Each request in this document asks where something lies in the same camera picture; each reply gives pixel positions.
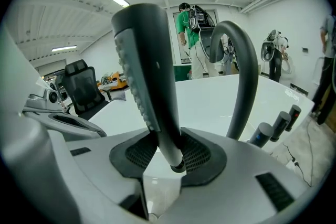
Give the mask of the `orange crate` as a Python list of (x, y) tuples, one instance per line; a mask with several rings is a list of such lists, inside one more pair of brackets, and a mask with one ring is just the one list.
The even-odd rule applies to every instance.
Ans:
[(101, 80), (97, 82), (98, 89), (102, 91), (108, 90), (121, 90), (128, 87), (126, 77), (123, 73), (115, 72), (110, 76), (103, 76)]

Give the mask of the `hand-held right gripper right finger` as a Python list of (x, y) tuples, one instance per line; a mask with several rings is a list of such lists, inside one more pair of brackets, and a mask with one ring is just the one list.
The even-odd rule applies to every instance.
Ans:
[(306, 184), (262, 149), (187, 127), (181, 135), (192, 162), (158, 224), (284, 224), (307, 207)]

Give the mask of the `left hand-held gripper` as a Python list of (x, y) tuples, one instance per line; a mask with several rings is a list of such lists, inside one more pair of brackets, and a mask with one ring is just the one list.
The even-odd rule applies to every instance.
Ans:
[(52, 88), (35, 87), (29, 94), (23, 112), (51, 113), (47, 116), (47, 129), (60, 132), (65, 141), (81, 141), (106, 137), (97, 125), (63, 113), (58, 92)]

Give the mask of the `white bathtub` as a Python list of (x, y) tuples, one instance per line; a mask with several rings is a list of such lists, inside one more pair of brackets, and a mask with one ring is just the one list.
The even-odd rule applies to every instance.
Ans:
[[(177, 82), (180, 125), (227, 137), (236, 102), (238, 80), (238, 75), (229, 75)], [(258, 124), (273, 124), (279, 113), (288, 112), (293, 104), (301, 108), (295, 123), (295, 127), (298, 127), (312, 108), (312, 101), (282, 84), (259, 77), (255, 102), (239, 141), (248, 143)], [(291, 132), (283, 132), (279, 141), (268, 142), (260, 149), (275, 158), (275, 148), (290, 137)], [(177, 174), (171, 171), (160, 152), (154, 155), (144, 178), (145, 193), (155, 224), (158, 224), (159, 218), (178, 198), (183, 176), (184, 173)]]

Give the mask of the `black knob with red dot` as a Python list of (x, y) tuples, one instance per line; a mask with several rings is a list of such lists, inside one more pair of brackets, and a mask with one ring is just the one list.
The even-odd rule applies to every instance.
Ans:
[(301, 113), (301, 108), (295, 104), (292, 105), (290, 111), (289, 111), (289, 115), (291, 116), (291, 120), (289, 121), (285, 131), (289, 132), (291, 131), (294, 123), (296, 122), (297, 118), (299, 117)]

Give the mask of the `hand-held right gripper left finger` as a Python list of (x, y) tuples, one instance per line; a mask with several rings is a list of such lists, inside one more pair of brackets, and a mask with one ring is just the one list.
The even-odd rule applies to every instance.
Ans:
[(127, 216), (149, 219), (143, 174), (157, 149), (157, 139), (149, 130), (66, 145), (81, 171), (103, 195)]

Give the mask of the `black and white backpack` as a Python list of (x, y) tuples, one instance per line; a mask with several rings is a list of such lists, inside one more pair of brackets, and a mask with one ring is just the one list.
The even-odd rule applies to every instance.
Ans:
[(212, 33), (215, 23), (207, 11), (200, 6), (194, 5), (188, 12), (190, 29), (193, 33), (198, 34), (202, 50), (209, 59)]

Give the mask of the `white shell backpack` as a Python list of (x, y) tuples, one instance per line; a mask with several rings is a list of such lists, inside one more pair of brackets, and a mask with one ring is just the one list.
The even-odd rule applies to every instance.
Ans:
[(272, 30), (267, 38), (264, 40), (261, 47), (261, 59), (264, 62), (270, 62), (276, 50), (275, 41), (278, 40), (280, 32), (278, 30)]

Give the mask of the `black office chair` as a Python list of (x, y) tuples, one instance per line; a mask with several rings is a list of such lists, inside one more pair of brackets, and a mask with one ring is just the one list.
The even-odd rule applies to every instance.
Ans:
[(65, 66), (62, 85), (72, 100), (78, 117), (89, 120), (109, 102), (99, 91), (94, 67), (82, 59)]

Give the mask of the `plain black knob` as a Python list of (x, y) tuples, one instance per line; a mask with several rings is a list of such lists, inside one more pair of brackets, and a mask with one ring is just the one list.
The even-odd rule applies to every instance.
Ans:
[(272, 142), (276, 142), (279, 140), (281, 134), (286, 129), (290, 121), (291, 121), (291, 116), (287, 112), (281, 111), (279, 113), (277, 119), (275, 120), (272, 126), (274, 130), (274, 133), (272, 137), (270, 138)]

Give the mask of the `white toilet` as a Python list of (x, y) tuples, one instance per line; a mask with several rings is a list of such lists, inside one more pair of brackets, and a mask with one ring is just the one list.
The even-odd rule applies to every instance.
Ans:
[(292, 81), (295, 78), (295, 64), (289, 56), (287, 60), (282, 61), (280, 82), (285, 83)]

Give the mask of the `black curved faucet spout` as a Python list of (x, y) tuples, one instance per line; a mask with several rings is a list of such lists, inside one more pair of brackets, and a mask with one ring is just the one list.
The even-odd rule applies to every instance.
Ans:
[(254, 45), (247, 33), (236, 23), (218, 23), (211, 37), (209, 61), (216, 62), (219, 41), (222, 35), (232, 41), (238, 55), (239, 83), (233, 116), (226, 136), (239, 140), (253, 108), (258, 86), (258, 60)]

